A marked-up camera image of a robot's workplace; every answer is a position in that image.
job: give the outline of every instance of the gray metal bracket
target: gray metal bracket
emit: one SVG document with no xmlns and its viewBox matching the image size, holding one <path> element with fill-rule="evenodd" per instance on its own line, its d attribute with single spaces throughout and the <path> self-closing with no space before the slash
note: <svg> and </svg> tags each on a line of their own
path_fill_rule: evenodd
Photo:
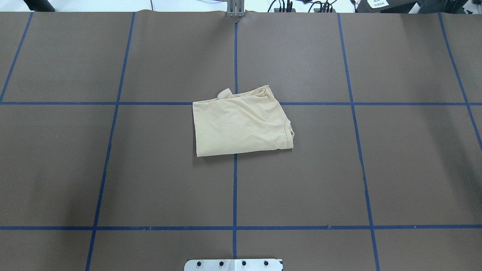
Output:
<svg viewBox="0 0 482 271">
<path fill-rule="evenodd" d="M 244 0 L 228 0 L 228 17 L 244 17 Z"/>
</svg>

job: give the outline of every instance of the folded shirt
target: folded shirt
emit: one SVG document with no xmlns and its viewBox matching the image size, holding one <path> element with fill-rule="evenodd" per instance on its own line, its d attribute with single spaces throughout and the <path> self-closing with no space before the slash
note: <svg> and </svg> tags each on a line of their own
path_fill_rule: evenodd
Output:
<svg viewBox="0 0 482 271">
<path fill-rule="evenodd" d="M 192 103 L 198 157 L 292 149 L 291 122 L 269 86 Z"/>
</svg>

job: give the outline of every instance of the black cable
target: black cable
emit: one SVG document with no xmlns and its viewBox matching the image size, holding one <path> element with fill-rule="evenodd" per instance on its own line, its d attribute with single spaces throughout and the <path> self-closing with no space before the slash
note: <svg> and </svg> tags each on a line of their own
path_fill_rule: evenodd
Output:
<svg viewBox="0 0 482 271">
<path fill-rule="evenodd" d="M 267 11 L 267 12 L 269 12 L 269 10 L 270 10 L 271 7 L 273 6 L 274 2 L 276 2 L 276 0 L 273 0 L 273 2 L 271 2 L 271 5 L 269 5 L 269 8 L 268 8 L 268 11 Z"/>
<path fill-rule="evenodd" d="M 321 9 L 321 6 L 323 5 L 323 3 L 322 3 L 321 1 L 314 1 L 314 2 L 311 4 L 311 6 L 309 7 L 308 13 L 311 11 L 311 8 L 312 8 L 316 3 L 320 4 L 320 9 Z"/>
</svg>

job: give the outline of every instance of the cream fabric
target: cream fabric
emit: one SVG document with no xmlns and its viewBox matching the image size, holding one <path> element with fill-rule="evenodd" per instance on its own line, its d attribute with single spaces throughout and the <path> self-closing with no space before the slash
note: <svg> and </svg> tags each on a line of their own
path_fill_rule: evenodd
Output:
<svg viewBox="0 0 482 271">
<path fill-rule="evenodd" d="M 292 149 L 293 130 L 269 86 L 192 103 L 197 156 Z"/>
</svg>

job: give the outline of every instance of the table surface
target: table surface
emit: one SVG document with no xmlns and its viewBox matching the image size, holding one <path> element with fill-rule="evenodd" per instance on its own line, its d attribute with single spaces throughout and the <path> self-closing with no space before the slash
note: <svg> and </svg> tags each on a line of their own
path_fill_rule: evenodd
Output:
<svg viewBox="0 0 482 271">
<path fill-rule="evenodd" d="M 1 13 L 0 269 L 477 270 L 481 21 Z M 265 84 L 294 149 L 197 158 L 191 103 Z"/>
</svg>

